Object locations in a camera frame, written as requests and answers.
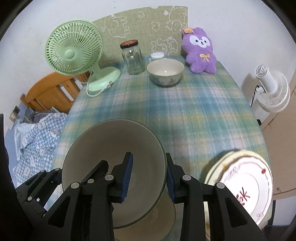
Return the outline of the white plate red pattern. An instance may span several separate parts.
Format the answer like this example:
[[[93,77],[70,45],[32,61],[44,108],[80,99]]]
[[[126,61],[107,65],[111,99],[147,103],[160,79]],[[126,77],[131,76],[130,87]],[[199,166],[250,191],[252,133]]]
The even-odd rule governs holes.
[[[205,184],[223,183],[245,208],[260,229],[270,219],[273,176],[269,165],[259,154],[230,151],[206,175]]]

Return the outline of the large floral ceramic bowl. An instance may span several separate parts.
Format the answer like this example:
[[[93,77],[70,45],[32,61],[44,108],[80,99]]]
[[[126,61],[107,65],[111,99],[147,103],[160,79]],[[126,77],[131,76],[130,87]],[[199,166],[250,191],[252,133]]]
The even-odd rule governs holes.
[[[150,80],[163,87],[174,86],[182,78],[185,66],[182,62],[175,59],[158,59],[151,61],[147,65],[147,72]]]

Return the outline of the blue checked bedding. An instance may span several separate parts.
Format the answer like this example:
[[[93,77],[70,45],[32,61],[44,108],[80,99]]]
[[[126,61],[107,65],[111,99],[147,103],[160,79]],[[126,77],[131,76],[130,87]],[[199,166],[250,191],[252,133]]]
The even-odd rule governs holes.
[[[26,112],[7,132],[6,149],[14,187],[40,171],[51,171],[54,152],[67,116],[59,111]]]

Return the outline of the plaid tablecloth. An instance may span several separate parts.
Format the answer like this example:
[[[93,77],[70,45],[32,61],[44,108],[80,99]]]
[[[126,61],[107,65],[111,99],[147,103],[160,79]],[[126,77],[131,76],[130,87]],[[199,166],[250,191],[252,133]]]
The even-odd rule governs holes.
[[[121,76],[110,89],[96,97],[80,91],[60,133],[53,167],[63,166],[72,144],[86,130],[114,119],[149,128],[173,161],[200,181],[230,151],[250,150],[268,159],[249,103],[221,63],[215,74],[194,74],[186,68],[171,87],[155,85],[147,72],[129,75],[122,62],[116,66]]]

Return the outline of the beige cabinet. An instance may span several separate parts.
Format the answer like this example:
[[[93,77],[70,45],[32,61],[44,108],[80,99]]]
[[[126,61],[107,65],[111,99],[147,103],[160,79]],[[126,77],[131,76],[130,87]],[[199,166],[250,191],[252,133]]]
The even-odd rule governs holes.
[[[273,199],[295,195],[295,91],[287,107],[270,113],[260,126],[273,175]]]

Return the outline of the wooden chair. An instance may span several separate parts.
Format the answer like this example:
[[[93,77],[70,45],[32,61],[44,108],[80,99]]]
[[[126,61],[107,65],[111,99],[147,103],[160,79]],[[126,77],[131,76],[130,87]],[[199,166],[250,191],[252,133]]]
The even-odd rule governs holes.
[[[22,103],[34,110],[45,111],[56,108],[63,113],[69,113],[80,89],[76,80],[86,83],[90,72],[76,76],[62,75],[54,72],[35,83],[27,94],[22,94]]]

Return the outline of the white standing fan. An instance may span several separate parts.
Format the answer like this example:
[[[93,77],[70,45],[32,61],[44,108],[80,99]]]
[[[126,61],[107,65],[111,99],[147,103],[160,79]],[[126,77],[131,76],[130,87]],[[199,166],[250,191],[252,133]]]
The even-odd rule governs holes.
[[[290,101],[290,86],[284,74],[260,65],[255,76],[260,83],[255,94],[259,106],[268,113],[283,111]]]

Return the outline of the cotton swab container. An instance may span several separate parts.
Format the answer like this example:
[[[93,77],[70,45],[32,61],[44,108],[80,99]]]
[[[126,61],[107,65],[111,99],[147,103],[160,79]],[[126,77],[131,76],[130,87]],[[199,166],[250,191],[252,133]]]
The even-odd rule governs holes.
[[[151,61],[163,59],[165,57],[164,52],[153,52],[151,53]]]

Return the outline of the green desk fan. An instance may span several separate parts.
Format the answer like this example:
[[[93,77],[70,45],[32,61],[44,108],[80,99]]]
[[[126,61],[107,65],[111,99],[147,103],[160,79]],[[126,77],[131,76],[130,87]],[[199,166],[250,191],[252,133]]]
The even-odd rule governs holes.
[[[76,76],[89,71],[86,93],[96,97],[111,88],[121,75],[116,67],[99,67],[103,51],[99,29],[91,22],[75,20],[63,23],[51,33],[45,57],[52,69],[63,75]]]

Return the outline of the glass jar black lid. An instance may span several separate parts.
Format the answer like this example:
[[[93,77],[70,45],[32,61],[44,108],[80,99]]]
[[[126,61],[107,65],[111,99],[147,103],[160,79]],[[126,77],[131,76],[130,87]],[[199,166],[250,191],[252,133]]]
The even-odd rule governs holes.
[[[120,44],[122,57],[129,75],[144,72],[142,53],[138,46],[138,40],[129,40]]]

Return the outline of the purple plush bunny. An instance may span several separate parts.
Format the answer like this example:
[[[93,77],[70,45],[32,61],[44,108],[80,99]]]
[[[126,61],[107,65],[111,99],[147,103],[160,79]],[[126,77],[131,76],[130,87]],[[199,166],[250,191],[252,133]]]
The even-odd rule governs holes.
[[[216,73],[217,59],[213,53],[212,41],[200,28],[183,28],[182,48],[186,52],[186,62],[192,73]]]

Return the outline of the green animal print mat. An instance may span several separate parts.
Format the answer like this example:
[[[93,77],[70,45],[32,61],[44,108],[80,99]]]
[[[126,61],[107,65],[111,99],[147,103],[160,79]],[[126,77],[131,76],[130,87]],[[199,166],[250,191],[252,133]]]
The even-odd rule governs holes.
[[[99,66],[122,60],[120,44],[138,40],[142,56],[164,52],[165,56],[182,55],[182,28],[188,25],[186,6],[158,6],[131,9],[108,15],[93,24],[100,30],[104,52]]]

